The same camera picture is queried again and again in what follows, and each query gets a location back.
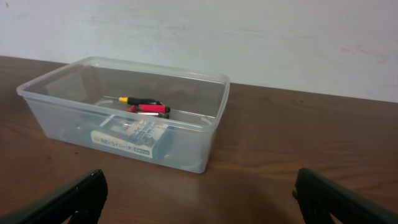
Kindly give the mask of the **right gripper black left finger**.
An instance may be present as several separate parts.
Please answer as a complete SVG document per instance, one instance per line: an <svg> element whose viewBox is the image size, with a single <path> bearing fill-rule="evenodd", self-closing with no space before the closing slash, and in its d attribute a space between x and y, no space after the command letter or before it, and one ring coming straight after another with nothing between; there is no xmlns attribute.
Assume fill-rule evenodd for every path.
<svg viewBox="0 0 398 224"><path fill-rule="evenodd" d="M98 223L108 196L101 169L92 170L42 198L1 216L1 223Z"/></svg>

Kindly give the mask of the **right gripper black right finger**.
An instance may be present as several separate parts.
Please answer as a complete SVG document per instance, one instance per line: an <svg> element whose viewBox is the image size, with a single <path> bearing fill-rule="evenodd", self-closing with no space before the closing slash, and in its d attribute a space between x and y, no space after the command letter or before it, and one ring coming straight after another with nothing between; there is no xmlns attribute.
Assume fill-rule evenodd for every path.
<svg viewBox="0 0 398 224"><path fill-rule="evenodd" d="M306 224L396 224L397 214L308 168L301 168L293 197Z"/></svg>

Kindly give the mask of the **blue white screwdriver set box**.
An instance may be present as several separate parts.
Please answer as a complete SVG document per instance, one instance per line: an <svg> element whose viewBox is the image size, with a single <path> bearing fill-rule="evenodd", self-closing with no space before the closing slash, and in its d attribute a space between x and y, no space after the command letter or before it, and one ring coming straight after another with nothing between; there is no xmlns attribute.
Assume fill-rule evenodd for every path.
<svg viewBox="0 0 398 224"><path fill-rule="evenodd" d="M107 119L95 127L91 141L153 160L162 160L173 128L144 120Z"/></svg>

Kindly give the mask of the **black yellow handled screwdriver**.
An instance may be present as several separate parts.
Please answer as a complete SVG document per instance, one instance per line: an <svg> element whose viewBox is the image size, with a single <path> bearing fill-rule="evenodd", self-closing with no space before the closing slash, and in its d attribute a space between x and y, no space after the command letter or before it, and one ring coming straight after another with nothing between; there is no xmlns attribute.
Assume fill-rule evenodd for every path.
<svg viewBox="0 0 398 224"><path fill-rule="evenodd" d="M106 99L116 100L118 102L126 103L128 105L161 105L160 101L150 99L150 98L133 98L130 96L104 96Z"/></svg>

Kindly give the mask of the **red handled pliers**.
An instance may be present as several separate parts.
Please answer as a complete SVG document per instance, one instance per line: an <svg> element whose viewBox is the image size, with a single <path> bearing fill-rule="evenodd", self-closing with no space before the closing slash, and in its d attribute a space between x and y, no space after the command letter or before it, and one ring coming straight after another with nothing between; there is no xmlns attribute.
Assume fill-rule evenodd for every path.
<svg viewBox="0 0 398 224"><path fill-rule="evenodd" d="M149 112L149 113L169 113L170 108L165 105L132 105L127 109L128 112Z"/></svg>

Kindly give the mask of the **clear plastic storage container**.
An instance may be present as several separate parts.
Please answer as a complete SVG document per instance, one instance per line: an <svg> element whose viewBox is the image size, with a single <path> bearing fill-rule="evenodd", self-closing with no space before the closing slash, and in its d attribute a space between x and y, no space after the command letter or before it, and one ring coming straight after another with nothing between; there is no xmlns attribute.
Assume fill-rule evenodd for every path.
<svg viewBox="0 0 398 224"><path fill-rule="evenodd" d="M229 78L179 68L88 57L17 88L46 136L174 169L205 170L229 94ZM132 106L104 98L160 101L169 119L128 112ZM91 131L107 119L144 120L173 128L162 160L93 143Z"/></svg>

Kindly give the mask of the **small black handled claw hammer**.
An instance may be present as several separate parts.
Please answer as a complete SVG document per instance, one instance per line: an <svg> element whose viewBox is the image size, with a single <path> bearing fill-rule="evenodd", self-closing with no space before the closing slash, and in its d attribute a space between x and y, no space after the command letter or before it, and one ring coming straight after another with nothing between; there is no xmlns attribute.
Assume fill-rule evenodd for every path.
<svg viewBox="0 0 398 224"><path fill-rule="evenodd" d="M169 119L169 114L168 113L158 113L158 112L137 112L137 114L141 114L141 115L146 115L146 116L153 116L156 118L165 118L165 119Z"/></svg>

